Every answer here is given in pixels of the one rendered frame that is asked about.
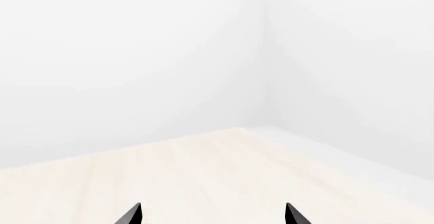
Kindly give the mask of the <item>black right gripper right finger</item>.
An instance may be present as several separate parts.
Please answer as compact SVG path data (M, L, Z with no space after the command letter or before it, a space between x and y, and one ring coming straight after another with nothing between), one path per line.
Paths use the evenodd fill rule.
M286 203L285 224L312 224L293 205Z

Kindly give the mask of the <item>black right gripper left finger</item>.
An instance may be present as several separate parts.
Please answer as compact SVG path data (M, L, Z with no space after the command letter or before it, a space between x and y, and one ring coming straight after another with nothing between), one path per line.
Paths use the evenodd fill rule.
M142 224L141 203L136 203L114 224Z

